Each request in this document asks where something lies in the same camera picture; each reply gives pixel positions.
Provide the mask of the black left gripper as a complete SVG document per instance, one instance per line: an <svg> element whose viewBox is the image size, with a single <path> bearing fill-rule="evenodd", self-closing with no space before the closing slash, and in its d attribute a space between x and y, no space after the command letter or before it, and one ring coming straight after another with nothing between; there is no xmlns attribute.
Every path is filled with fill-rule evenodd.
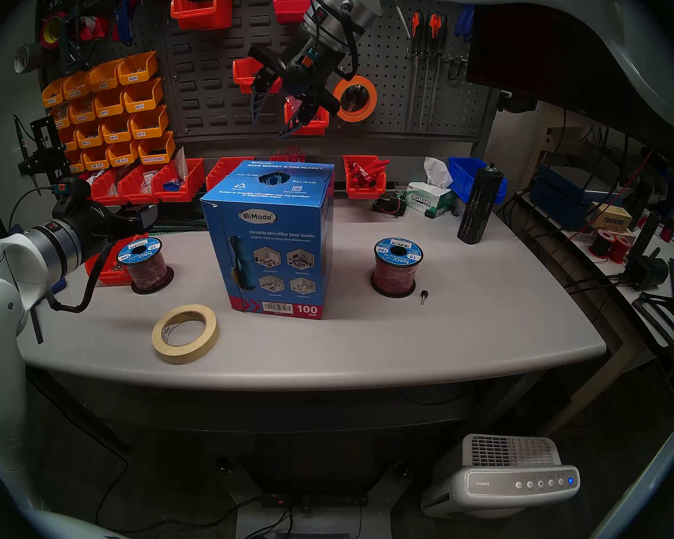
<svg viewBox="0 0 674 539"><path fill-rule="evenodd" d="M76 235L82 256L95 256L105 241L117 242L148 233L156 223L158 205L134 205L116 213L95 201L76 205Z"/></svg>

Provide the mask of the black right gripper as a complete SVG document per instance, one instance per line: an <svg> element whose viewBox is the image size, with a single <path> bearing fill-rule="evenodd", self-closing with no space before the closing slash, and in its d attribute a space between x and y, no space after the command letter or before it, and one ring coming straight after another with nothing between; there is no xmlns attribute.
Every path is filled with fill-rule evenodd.
<svg viewBox="0 0 674 539"><path fill-rule="evenodd" d="M313 120L319 107L337 114L340 103L325 89L327 78L343 60L343 52L335 51L317 38L292 38L278 53L264 45L252 45L249 57L261 68L251 84L250 116L258 124L266 99L275 81L280 79L288 97L287 106L293 112L277 135L278 139L292 136Z"/></svg>

